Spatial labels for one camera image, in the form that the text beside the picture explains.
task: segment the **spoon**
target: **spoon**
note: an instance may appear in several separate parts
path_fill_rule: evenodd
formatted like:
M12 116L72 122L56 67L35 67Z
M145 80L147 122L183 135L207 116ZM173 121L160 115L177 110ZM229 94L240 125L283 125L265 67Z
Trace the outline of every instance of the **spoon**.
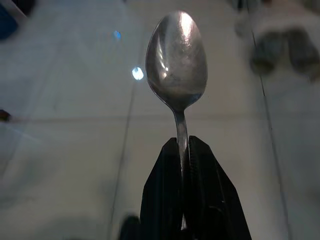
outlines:
M190 163L184 111L202 96L208 76L199 29L186 12L171 12L156 26L148 45L145 69L152 91L173 111L185 183Z

